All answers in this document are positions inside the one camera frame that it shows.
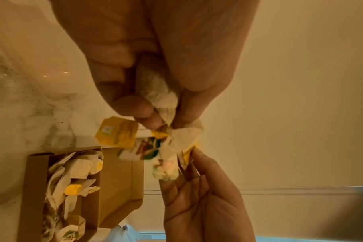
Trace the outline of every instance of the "hand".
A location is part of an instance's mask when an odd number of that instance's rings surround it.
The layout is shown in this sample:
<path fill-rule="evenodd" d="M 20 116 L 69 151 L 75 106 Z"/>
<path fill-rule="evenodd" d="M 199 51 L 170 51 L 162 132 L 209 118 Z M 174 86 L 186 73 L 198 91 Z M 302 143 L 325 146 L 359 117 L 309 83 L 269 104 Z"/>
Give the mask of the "hand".
<path fill-rule="evenodd" d="M 160 181 L 167 242 L 256 242 L 237 187 L 215 160 L 192 156 L 176 181 Z"/>
<path fill-rule="evenodd" d="M 230 83 L 259 0 L 51 0 L 86 56 L 95 84 L 120 115 L 147 128 L 163 121 L 134 94 L 142 53 L 165 58 L 184 87 L 174 127 L 200 117 Z"/>

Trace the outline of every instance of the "brown box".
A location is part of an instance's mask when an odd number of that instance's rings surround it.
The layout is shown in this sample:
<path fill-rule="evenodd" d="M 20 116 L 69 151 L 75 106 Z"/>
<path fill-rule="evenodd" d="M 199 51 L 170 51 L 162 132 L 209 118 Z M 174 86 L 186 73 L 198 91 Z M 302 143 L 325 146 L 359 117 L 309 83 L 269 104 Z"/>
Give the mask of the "brown box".
<path fill-rule="evenodd" d="M 118 160 L 119 148 L 89 147 L 28 157 L 23 184 L 18 242 L 40 242 L 47 171 L 54 155 L 75 151 L 99 150 L 103 168 L 95 175 L 100 190 L 82 197 L 81 216 L 86 220 L 85 234 L 77 241 L 89 241 L 101 228 L 114 228 L 143 203 L 143 161 Z"/>

